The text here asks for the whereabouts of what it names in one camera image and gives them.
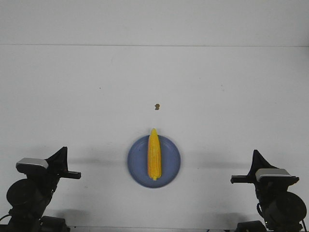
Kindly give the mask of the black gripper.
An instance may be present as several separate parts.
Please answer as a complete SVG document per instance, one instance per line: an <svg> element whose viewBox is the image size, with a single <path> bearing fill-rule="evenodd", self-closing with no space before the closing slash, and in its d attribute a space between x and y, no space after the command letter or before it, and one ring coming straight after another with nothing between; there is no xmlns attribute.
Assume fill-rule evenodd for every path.
<svg viewBox="0 0 309 232"><path fill-rule="evenodd" d="M230 182L234 183L249 183L254 184L255 194L259 201L269 201L275 196L287 192L289 186L294 185L299 181L299 177L263 177L260 182L256 180L256 172L259 169L277 169L271 165L255 149L253 151L253 159L250 170L247 175L232 175Z"/></svg>
<svg viewBox="0 0 309 232"><path fill-rule="evenodd" d="M42 193L54 193L60 178L80 179L81 172L69 171L68 148L60 148L46 159L48 168L45 174L37 177L36 182Z"/></svg>

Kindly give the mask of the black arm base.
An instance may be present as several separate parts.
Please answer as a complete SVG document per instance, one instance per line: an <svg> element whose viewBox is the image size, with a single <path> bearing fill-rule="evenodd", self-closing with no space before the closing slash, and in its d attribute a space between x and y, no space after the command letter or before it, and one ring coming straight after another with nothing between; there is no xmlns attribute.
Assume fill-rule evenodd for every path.
<svg viewBox="0 0 309 232"><path fill-rule="evenodd" d="M236 232L266 232L266 227L259 220L240 222L237 224Z"/></svg>
<svg viewBox="0 0 309 232"><path fill-rule="evenodd" d="M39 232L70 232L66 220L59 217L43 216L40 219Z"/></svg>

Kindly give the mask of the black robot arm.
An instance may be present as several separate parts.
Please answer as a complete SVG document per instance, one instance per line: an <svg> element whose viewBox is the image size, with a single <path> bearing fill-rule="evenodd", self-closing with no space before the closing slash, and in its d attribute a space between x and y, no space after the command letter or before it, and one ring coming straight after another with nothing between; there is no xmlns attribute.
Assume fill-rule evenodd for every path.
<svg viewBox="0 0 309 232"><path fill-rule="evenodd" d="M80 172L71 172L67 161L68 148L60 148L47 159L23 158L15 165L26 178L13 183L6 194L11 205L2 224L2 232L69 232L64 218L44 216L61 178L80 179Z"/></svg>
<svg viewBox="0 0 309 232"><path fill-rule="evenodd" d="M256 210L263 218L239 222L237 232L299 232L307 230L304 218L307 208L304 201L288 188L299 181L299 177L285 169L271 165L258 150L247 175L233 175L230 182L254 184L258 199Z"/></svg>

